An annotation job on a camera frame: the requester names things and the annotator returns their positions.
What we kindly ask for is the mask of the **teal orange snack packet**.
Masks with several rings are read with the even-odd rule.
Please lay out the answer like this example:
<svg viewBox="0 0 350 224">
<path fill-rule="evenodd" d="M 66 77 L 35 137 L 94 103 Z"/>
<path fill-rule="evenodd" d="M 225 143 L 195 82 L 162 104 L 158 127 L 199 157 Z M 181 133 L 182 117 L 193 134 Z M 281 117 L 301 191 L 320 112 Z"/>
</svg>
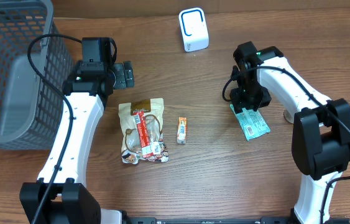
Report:
<svg viewBox="0 0 350 224">
<path fill-rule="evenodd" d="M 248 141 L 270 133 L 270 128 L 259 111 L 246 110 L 243 108 L 241 112 L 237 113 L 232 104 L 230 104 L 230 108 Z"/>
</svg>

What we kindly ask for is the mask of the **white brown snack wrapper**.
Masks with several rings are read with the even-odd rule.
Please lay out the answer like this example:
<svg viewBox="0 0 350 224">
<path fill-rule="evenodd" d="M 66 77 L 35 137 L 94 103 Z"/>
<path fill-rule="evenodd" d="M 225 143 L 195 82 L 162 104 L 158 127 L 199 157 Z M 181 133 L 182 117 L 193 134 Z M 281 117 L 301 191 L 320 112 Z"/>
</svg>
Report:
<svg viewBox="0 0 350 224">
<path fill-rule="evenodd" d="M 119 105 L 119 119 L 123 133 L 121 158 L 125 164 L 137 164 L 139 161 L 167 162 L 168 150 L 163 141 L 162 98 L 152 98 Z M 139 133 L 134 120 L 134 112 L 143 111 L 153 155 L 143 158 Z"/>
</svg>

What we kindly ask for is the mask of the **red white snack bar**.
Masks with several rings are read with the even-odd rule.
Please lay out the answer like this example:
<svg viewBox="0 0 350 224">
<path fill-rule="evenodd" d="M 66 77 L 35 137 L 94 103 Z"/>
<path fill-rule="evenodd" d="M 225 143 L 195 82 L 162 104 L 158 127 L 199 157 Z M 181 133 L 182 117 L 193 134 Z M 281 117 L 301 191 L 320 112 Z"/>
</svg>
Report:
<svg viewBox="0 0 350 224">
<path fill-rule="evenodd" d="M 147 125 L 144 118 L 144 112 L 143 111 L 134 112 L 134 120 L 139 133 L 142 156 L 143 158 L 149 158 L 150 156 L 153 155 L 153 152 L 150 147 L 150 140 L 147 132 Z"/>
</svg>

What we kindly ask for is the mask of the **small orange white packet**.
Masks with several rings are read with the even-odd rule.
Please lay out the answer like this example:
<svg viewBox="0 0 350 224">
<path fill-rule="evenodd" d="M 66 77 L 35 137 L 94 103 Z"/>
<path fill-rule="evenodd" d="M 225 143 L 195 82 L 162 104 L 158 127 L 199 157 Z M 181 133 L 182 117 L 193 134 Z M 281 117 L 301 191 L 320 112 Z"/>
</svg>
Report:
<svg viewBox="0 0 350 224">
<path fill-rule="evenodd" d="M 186 117 L 178 118 L 177 143 L 185 144 L 187 140 L 187 119 Z"/>
</svg>

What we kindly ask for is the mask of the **green lid Knorr jar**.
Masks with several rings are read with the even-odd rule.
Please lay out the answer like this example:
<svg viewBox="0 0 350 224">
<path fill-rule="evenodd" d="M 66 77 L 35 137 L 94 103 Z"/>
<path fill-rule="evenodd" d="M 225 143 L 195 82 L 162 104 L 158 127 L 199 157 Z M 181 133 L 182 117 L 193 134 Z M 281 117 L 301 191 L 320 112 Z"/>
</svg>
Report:
<svg viewBox="0 0 350 224">
<path fill-rule="evenodd" d="M 293 124 L 294 114 L 291 114 L 288 110 L 284 110 L 283 116 L 290 124 Z"/>
</svg>

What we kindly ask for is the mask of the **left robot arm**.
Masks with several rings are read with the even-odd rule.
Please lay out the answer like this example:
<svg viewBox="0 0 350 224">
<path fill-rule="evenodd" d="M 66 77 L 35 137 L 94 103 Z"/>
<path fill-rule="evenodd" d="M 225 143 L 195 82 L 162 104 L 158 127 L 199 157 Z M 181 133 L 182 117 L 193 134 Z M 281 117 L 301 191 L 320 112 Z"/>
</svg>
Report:
<svg viewBox="0 0 350 224">
<path fill-rule="evenodd" d="M 123 210 L 103 209 L 86 189 L 86 167 L 94 132 L 114 90 L 134 86 L 129 61 L 116 63 L 110 37 L 84 37 L 82 60 L 57 88 L 33 61 L 41 81 L 63 101 L 52 150 L 36 182 L 25 182 L 20 201 L 30 223 L 129 223 Z"/>
</svg>

